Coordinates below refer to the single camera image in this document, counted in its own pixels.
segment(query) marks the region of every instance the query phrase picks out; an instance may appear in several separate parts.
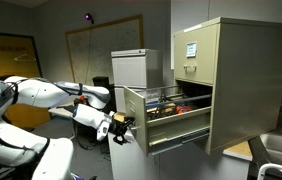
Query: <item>whiteboard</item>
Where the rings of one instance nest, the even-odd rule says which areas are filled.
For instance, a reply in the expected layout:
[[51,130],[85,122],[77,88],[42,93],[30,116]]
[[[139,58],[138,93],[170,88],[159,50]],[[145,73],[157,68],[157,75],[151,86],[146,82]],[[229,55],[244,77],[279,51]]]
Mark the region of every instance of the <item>whiteboard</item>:
[[93,86],[93,78],[113,83],[112,51],[143,48],[142,15],[66,32],[73,81]]

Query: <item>light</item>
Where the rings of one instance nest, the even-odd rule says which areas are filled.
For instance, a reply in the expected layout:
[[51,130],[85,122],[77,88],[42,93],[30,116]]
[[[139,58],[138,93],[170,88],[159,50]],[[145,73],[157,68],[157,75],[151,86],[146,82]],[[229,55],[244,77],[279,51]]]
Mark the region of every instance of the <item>light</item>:
[[85,17],[85,19],[88,20],[88,21],[91,20],[91,23],[94,24],[93,17],[92,17],[92,15],[91,15],[90,13],[86,13],[84,17]]

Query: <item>filing cabinet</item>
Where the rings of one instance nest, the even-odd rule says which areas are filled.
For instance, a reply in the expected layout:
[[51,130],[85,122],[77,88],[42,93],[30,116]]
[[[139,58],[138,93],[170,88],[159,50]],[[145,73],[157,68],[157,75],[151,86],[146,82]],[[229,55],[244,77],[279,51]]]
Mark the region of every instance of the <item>filing cabinet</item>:
[[[124,89],[126,115],[135,117],[131,132],[146,155],[187,142],[210,154],[275,129],[282,23],[212,19],[176,32],[174,54],[173,93]],[[171,111],[184,104],[192,110],[162,115],[171,104]],[[153,108],[156,118],[149,116]]]

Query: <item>open drawer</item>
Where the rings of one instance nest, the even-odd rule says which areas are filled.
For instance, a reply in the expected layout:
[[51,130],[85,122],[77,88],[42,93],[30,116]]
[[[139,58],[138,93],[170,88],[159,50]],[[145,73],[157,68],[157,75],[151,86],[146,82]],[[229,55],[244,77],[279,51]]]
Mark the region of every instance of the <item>open drawer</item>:
[[124,87],[126,116],[135,118],[130,130],[145,155],[209,136],[212,88],[191,90],[194,94],[183,90],[173,86],[135,92]]

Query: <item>ceiling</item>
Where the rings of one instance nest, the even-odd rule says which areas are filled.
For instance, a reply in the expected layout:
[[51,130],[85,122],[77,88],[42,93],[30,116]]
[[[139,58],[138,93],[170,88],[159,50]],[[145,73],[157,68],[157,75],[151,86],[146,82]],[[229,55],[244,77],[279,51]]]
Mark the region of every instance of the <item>ceiling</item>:
[[43,3],[46,3],[49,0],[1,0],[1,1],[16,4],[27,8],[34,8]]

